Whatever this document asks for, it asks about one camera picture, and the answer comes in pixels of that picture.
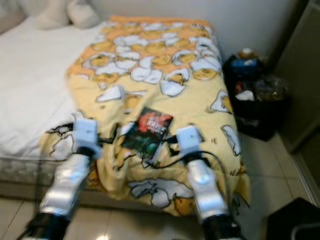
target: white bed sheet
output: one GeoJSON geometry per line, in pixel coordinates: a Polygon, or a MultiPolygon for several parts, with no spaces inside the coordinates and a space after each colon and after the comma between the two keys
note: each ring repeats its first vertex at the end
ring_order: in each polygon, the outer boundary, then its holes
{"type": "Polygon", "coordinates": [[[100,28],[43,31],[28,18],[0,35],[0,157],[41,158],[41,135],[76,109],[66,70],[100,28]]]}

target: white wall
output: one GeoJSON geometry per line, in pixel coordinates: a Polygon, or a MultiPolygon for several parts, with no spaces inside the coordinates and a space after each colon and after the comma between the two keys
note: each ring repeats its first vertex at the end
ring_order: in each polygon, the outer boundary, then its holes
{"type": "MultiPolygon", "coordinates": [[[[35,15],[47,0],[16,0],[35,15]]],[[[223,55],[253,48],[268,57],[298,0],[89,0],[104,17],[159,16],[205,19],[217,32],[223,55]]]]}

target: cartoon egg character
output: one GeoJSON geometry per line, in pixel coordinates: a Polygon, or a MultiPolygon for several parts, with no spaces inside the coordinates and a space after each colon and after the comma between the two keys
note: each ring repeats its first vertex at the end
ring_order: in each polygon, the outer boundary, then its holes
{"type": "Polygon", "coordinates": [[[211,36],[206,27],[202,24],[192,24],[189,29],[195,34],[196,37],[209,38],[211,36]]]}
{"type": "Polygon", "coordinates": [[[151,67],[135,67],[132,69],[130,77],[137,82],[145,82],[148,84],[157,84],[163,78],[162,71],[152,69],[151,67]]]}
{"type": "Polygon", "coordinates": [[[186,202],[179,202],[179,200],[193,197],[193,191],[190,188],[183,183],[170,179],[155,178],[133,181],[128,186],[131,189],[131,195],[136,199],[151,195],[150,203],[158,208],[166,208],[176,199],[176,205],[183,213],[186,212],[183,210],[186,202]]]}
{"type": "Polygon", "coordinates": [[[128,70],[119,68],[114,62],[111,62],[97,69],[93,80],[104,90],[108,85],[114,84],[121,76],[127,73],[128,70]]]}
{"type": "Polygon", "coordinates": [[[172,62],[176,66],[180,66],[183,64],[191,64],[197,59],[197,52],[190,50],[182,50],[178,51],[173,55],[172,62]]]}
{"type": "Polygon", "coordinates": [[[128,34],[138,34],[143,28],[139,22],[128,22],[124,24],[123,30],[128,34]]]}
{"type": "Polygon", "coordinates": [[[189,78],[190,74],[187,68],[171,72],[160,82],[162,94],[169,97],[178,96],[186,88],[186,82],[189,81],[189,78]]]}
{"type": "Polygon", "coordinates": [[[220,65],[219,68],[221,68],[221,57],[219,52],[214,52],[211,50],[203,50],[201,51],[200,56],[203,59],[209,59],[209,61],[210,61],[210,58],[216,59],[218,63],[215,63],[215,64],[220,65]]]}
{"type": "Polygon", "coordinates": [[[140,36],[133,34],[133,35],[128,35],[128,36],[118,36],[113,40],[113,43],[116,46],[129,46],[132,43],[139,41],[140,40],[140,36]]]}
{"type": "Polygon", "coordinates": [[[208,81],[217,75],[218,69],[205,59],[191,63],[192,76],[197,80],[208,81]]]}
{"type": "Polygon", "coordinates": [[[173,39],[177,37],[178,35],[176,32],[165,32],[161,35],[161,39],[173,39]]]}
{"type": "Polygon", "coordinates": [[[174,196],[173,204],[174,204],[174,209],[181,216],[189,216],[195,213],[196,205],[193,197],[184,198],[184,197],[174,196]]]}
{"type": "Polygon", "coordinates": [[[91,47],[94,50],[100,51],[100,52],[112,52],[115,48],[115,45],[111,41],[101,41],[91,44],[91,47]]]}
{"type": "Polygon", "coordinates": [[[131,41],[127,43],[132,51],[134,52],[143,52],[145,50],[145,47],[149,44],[149,42],[146,39],[136,39],[135,41],[131,41]]]}
{"type": "Polygon", "coordinates": [[[127,92],[124,97],[124,114],[129,114],[138,105],[140,100],[146,94],[147,91],[131,91],[127,92]]]}
{"type": "Polygon", "coordinates": [[[89,59],[83,62],[82,66],[85,69],[93,69],[97,70],[103,66],[106,66],[116,57],[115,54],[108,53],[108,52],[101,52],[98,54],[93,55],[89,59]]]}
{"type": "Polygon", "coordinates": [[[235,156],[240,155],[241,146],[240,146],[240,141],[239,141],[237,132],[229,125],[224,125],[221,128],[221,130],[223,131],[224,135],[226,136],[228,144],[232,148],[233,154],[235,156]]]}
{"type": "Polygon", "coordinates": [[[156,40],[156,41],[150,42],[145,47],[145,50],[149,54],[161,55],[163,53],[163,51],[165,50],[165,48],[166,48],[165,42],[161,39],[161,40],[156,40]]]}
{"type": "Polygon", "coordinates": [[[133,68],[139,61],[140,55],[134,51],[122,52],[118,55],[115,65],[118,68],[129,70],[133,68]]]}
{"type": "Polygon", "coordinates": [[[117,26],[118,26],[118,23],[112,22],[112,21],[107,21],[104,24],[104,26],[102,27],[101,33],[102,34],[109,34],[113,30],[115,30],[117,26]]]}
{"type": "Polygon", "coordinates": [[[139,62],[139,66],[143,68],[152,68],[153,66],[165,66],[171,63],[171,57],[168,54],[157,56],[147,56],[139,62]]]}
{"type": "Polygon", "coordinates": [[[176,33],[184,29],[184,26],[185,24],[183,22],[173,22],[165,31],[167,33],[176,33]]]}
{"type": "Polygon", "coordinates": [[[125,90],[121,85],[115,85],[104,91],[103,94],[96,98],[97,103],[105,103],[113,100],[123,100],[125,97],[125,90]]]}
{"type": "Polygon", "coordinates": [[[216,99],[206,111],[208,113],[222,112],[233,114],[233,109],[228,94],[225,91],[220,90],[216,99]]]}
{"type": "Polygon", "coordinates": [[[167,26],[159,22],[143,24],[143,35],[148,39],[160,39],[161,35],[164,33],[164,30],[167,28],[167,26]]]}
{"type": "Polygon", "coordinates": [[[216,47],[214,41],[211,38],[207,37],[196,37],[192,38],[192,41],[196,41],[195,49],[199,52],[203,50],[210,50],[216,55],[219,55],[219,49],[216,47]]]}
{"type": "Polygon", "coordinates": [[[165,40],[167,47],[174,47],[177,49],[187,48],[191,42],[187,38],[174,37],[165,40]]]}

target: pillow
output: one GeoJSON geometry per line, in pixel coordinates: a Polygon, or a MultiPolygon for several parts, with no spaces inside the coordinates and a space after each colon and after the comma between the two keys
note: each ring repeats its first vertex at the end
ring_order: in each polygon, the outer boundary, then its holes
{"type": "Polygon", "coordinates": [[[0,17],[0,35],[14,28],[15,26],[18,26],[26,18],[27,16],[20,9],[7,13],[3,17],[0,17]]]}
{"type": "Polygon", "coordinates": [[[36,17],[39,29],[57,29],[69,24],[67,16],[67,0],[49,0],[46,9],[36,17]]]}
{"type": "Polygon", "coordinates": [[[72,0],[67,6],[71,22],[78,28],[91,28],[100,20],[86,0],[72,0]]]}

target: white pillow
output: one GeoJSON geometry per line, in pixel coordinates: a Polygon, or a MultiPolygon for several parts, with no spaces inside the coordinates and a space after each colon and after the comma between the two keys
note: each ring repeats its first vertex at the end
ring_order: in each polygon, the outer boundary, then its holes
{"type": "Polygon", "coordinates": [[[46,9],[36,17],[38,28],[50,30],[67,26],[70,23],[67,16],[68,2],[69,0],[49,0],[46,9]]]}
{"type": "Polygon", "coordinates": [[[90,28],[100,22],[98,15],[86,0],[71,0],[67,12],[72,23],[78,28],[90,28]]]}

